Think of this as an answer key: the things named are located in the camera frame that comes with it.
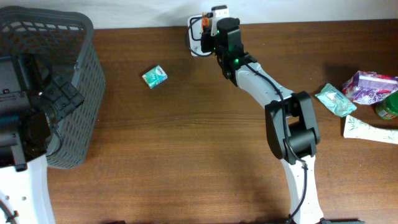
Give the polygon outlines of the orange small box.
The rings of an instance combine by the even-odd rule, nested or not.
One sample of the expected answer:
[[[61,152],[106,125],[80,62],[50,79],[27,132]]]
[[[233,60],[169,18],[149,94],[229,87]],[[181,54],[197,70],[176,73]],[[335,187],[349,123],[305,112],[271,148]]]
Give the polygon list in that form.
[[[201,30],[202,32],[206,32],[207,30],[211,29],[210,19],[213,16],[212,12],[203,12],[202,13],[202,20],[201,20]]]

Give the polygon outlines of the small teal tissue packet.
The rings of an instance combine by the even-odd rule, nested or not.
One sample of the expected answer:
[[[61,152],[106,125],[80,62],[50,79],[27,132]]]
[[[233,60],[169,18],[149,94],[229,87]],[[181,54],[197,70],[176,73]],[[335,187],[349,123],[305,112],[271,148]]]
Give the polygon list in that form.
[[[142,78],[146,82],[148,87],[150,89],[153,89],[155,86],[168,79],[168,76],[161,66],[156,65],[154,68],[143,74]]]

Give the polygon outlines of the teal wet wipes pack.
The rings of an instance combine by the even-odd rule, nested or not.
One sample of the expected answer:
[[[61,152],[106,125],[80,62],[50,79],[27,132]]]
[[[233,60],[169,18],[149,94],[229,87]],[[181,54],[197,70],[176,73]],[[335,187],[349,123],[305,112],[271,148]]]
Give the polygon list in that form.
[[[315,96],[328,110],[341,118],[348,116],[357,109],[342,92],[330,83],[327,83],[321,92],[317,93]]]

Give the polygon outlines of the purple white sanitary pad pack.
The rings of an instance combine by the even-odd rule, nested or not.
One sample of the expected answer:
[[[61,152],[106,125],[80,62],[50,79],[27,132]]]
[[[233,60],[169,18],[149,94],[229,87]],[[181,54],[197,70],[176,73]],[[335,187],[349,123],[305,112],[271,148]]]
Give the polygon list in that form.
[[[358,70],[343,84],[343,94],[360,105],[373,105],[397,91],[397,77]]]

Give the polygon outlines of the white green cosmetic tube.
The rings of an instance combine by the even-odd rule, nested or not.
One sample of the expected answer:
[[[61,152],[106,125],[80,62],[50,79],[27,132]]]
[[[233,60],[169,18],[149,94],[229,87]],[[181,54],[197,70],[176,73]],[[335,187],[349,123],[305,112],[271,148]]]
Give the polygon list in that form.
[[[345,118],[343,137],[397,144],[396,129],[376,128],[350,115]]]

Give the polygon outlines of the green lid jar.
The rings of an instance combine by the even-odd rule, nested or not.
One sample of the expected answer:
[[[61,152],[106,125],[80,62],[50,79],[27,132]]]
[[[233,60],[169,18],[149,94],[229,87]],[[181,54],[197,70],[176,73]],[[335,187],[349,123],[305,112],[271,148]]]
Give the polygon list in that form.
[[[393,119],[397,117],[397,92],[389,95],[376,107],[376,114],[382,119]]]

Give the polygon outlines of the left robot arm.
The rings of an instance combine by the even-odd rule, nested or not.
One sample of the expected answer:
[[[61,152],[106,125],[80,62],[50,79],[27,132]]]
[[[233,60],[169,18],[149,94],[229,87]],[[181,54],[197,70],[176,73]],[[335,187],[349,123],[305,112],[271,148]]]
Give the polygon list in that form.
[[[48,181],[49,142],[85,99],[34,54],[1,57],[1,221],[55,223]]]

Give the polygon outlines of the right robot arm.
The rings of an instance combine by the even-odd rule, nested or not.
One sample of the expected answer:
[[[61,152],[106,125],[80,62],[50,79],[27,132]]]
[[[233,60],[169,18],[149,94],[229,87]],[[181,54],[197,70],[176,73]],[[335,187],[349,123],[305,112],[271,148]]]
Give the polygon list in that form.
[[[223,75],[263,108],[267,142],[281,161],[289,188],[288,223],[323,223],[315,183],[315,154],[320,132],[310,95],[278,84],[244,51],[237,18],[205,16],[201,49],[215,54]]]

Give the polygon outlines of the white barcode scanner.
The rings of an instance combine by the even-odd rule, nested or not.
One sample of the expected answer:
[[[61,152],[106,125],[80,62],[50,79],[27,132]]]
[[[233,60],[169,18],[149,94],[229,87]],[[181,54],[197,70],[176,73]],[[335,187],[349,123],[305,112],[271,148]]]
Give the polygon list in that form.
[[[185,44],[194,57],[209,57],[212,53],[203,53],[201,51],[201,20],[202,14],[191,16],[187,21],[187,32],[185,33]]]

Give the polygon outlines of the grey plastic mesh basket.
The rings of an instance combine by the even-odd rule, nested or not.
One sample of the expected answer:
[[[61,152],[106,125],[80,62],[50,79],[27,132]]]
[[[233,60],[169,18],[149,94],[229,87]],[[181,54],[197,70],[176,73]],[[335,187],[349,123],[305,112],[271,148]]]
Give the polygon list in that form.
[[[93,44],[93,23],[79,12],[21,6],[1,8],[1,55],[35,54],[84,97],[58,124],[63,142],[49,142],[49,167],[73,169],[84,163],[104,96],[106,80]]]

